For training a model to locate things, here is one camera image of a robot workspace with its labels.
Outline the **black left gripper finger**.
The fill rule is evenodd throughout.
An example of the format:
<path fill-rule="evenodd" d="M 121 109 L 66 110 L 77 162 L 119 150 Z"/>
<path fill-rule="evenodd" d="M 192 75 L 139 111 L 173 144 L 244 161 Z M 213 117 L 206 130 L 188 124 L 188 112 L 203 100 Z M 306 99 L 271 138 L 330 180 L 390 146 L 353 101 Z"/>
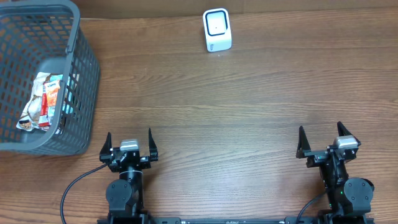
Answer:
<path fill-rule="evenodd" d="M 149 128 L 148 131 L 148 135 L 149 135 L 149 152 L 150 152 L 150 156 L 158 156 L 158 149 L 156 146 L 156 143 L 152 137 L 152 132 L 151 132 L 151 128 Z"/>
<path fill-rule="evenodd" d="M 108 132 L 106 136 L 105 143 L 103 144 L 103 147 L 100 150 L 100 155 L 108 155 L 111 154 L 111 148 L 112 148 L 112 140 L 111 140 L 111 133 Z"/>

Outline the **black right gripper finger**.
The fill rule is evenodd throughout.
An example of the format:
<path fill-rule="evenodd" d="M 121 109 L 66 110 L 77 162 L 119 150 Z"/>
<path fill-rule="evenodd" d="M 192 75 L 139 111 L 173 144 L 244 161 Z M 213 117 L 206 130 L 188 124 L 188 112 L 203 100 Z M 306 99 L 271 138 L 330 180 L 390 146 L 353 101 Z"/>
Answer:
<path fill-rule="evenodd" d="M 360 141 L 357 137 L 355 137 L 355 136 L 344 126 L 344 124 L 343 124 L 341 121 L 337 122 L 337 129 L 338 129 L 338 135 L 339 135 L 339 137 L 341 137 L 341 136 L 352 136 L 352 137 L 356 140 L 356 142 L 358 143 L 358 145 L 359 145 L 359 146 L 361 145 L 361 141 Z"/>
<path fill-rule="evenodd" d="M 311 147 L 307 136 L 305 134 L 305 130 L 303 126 L 299 127 L 299 135 L 298 135 L 298 146 L 297 146 L 297 153 L 306 153 L 310 152 Z"/>

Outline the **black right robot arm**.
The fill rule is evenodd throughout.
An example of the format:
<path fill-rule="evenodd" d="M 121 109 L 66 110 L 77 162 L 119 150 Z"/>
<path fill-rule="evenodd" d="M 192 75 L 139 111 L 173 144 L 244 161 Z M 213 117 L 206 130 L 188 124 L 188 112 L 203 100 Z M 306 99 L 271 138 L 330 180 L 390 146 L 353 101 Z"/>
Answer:
<path fill-rule="evenodd" d="M 366 218 L 371 211 L 374 184 L 364 178 L 349 177 L 346 163 L 356 158 L 361 142 L 342 122 L 337 122 L 338 137 L 323 151 L 311 150 L 303 126 L 299 127 L 296 157 L 306 158 L 308 168 L 317 167 L 325 191 L 311 199 L 299 212 L 295 223 L 373 223 Z M 327 196 L 328 210 L 320 210 L 316 217 L 304 218 L 306 209 Z"/>

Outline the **red stick sachet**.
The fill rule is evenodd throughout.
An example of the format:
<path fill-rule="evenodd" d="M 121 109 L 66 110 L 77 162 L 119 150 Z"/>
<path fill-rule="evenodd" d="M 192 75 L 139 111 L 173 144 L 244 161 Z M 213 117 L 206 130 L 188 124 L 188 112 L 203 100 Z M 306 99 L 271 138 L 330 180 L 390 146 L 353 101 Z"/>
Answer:
<path fill-rule="evenodd" d="M 39 127 L 44 128 L 49 125 L 50 123 L 48 119 L 47 95 L 45 92 L 45 86 L 43 86 L 42 102 L 41 102 L 40 116 L 39 116 Z"/>

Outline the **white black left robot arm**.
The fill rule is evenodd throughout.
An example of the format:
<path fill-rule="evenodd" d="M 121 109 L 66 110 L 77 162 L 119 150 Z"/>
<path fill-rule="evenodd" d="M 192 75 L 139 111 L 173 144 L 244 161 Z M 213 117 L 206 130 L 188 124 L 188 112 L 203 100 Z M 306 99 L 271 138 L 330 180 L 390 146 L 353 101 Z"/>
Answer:
<path fill-rule="evenodd" d="M 153 223 L 151 215 L 144 210 L 143 170 L 151 168 L 151 163 L 159 159 L 157 146 L 149 135 L 149 155 L 141 156 L 135 139 L 123 140 L 119 147 L 113 147 L 111 134 L 99 153 L 99 160 L 118 173 L 119 178 L 112 181 L 106 189 L 109 203 L 108 216 L 98 220 L 98 224 L 148 224 Z"/>

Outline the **beige Pantree snack pouch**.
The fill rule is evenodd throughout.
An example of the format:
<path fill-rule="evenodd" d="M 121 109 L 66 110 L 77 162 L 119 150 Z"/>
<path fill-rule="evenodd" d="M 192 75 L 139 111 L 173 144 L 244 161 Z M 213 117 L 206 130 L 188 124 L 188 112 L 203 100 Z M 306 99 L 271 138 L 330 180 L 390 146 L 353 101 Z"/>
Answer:
<path fill-rule="evenodd" d="M 17 129 L 24 131 L 32 131 L 33 129 L 40 129 L 39 118 L 42 107 L 42 96 L 44 89 L 44 82 L 50 73 L 39 72 L 34 79 L 33 86 L 30 93 L 30 99 L 26 103 L 21 117 L 16 124 Z"/>

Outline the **teal wet wipes pack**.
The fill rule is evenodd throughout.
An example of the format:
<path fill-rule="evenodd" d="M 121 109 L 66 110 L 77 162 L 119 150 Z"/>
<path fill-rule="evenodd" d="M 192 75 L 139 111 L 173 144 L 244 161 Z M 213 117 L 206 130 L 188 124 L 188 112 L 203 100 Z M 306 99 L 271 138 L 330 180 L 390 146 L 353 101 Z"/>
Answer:
<path fill-rule="evenodd" d="M 61 83 L 61 80 L 63 80 L 63 74 L 56 74 L 56 73 L 51 73 L 47 78 L 45 83 L 47 82 L 52 82 L 55 80 L 59 80 Z M 73 95 L 70 91 L 68 91 L 68 89 L 65 89 L 65 95 L 64 95 L 64 102 L 62 105 L 62 110 L 66 113 L 66 114 L 71 114 L 73 112 L 73 108 L 71 106 L 71 104 L 73 103 Z M 49 109 L 51 109 L 51 112 L 48 113 L 48 115 L 53 116 L 54 112 L 55 112 L 55 107 L 49 107 Z"/>

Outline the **orange Kleenex tissue pack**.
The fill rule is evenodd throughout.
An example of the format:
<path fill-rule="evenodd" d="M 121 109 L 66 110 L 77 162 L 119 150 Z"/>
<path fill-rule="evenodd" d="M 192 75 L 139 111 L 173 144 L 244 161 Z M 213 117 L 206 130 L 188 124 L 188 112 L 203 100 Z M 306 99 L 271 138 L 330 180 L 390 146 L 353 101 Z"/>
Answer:
<path fill-rule="evenodd" d="M 57 103 L 57 95 L 60 89 L 60 81 L 55 80 L 52 82 L 47 82 L 44 84 L 46 98 L 47 98 L 47 106 L 54 107 Z"/>

